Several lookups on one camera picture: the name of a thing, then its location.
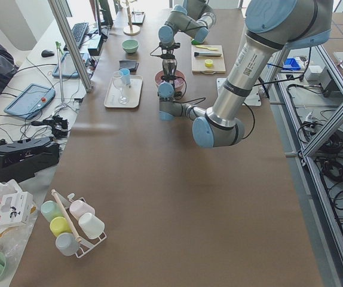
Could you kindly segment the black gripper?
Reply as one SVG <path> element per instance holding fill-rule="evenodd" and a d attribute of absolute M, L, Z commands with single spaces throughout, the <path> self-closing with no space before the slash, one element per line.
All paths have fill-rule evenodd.
<path fill-rule="evenodd" d="M 180 48 L 180 43 L 175 42 L 174 44 L 166 45 L 160 42 L 159 48 L 161 49 L 160 57 L 174 57 L 174 50 Z"/>

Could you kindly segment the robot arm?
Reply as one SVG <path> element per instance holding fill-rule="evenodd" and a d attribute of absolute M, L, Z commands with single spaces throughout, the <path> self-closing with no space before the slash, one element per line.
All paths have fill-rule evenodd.
<path fill-rule="evenodd" d="M 177 44 L 174 40 L 178 32 L 202 44 L 209 29 L 216 24 L 216 15 L 209 1 L 184 1 L 175 5 L 168 18 L 158 30 L 159 45 L 162 50 L 173 51 Z"/>
<path fill-rule="evenodd" d="M 251 1 L 234 66 L 214 105 L 202 109 L 174 100 L 177 61 L 173 52 L 179 48 L 174 36 L 183 32 L 203 43 L 216 23 L 216 15 L 207 1 L 175 5 L 158 31 L 159 46 L 165 51 L 160 56 L 164 79 L 158 86 L 160 119 L 185 116 L 192 120 L 194 141 L 202 148 L 239 143 L 244 136 L 244 125 L 236 117 L 237 112 L 272 55 L 283 48 L 308 48 L 325 43 L 330 36 L 332 8 L 332 1 Z"/>

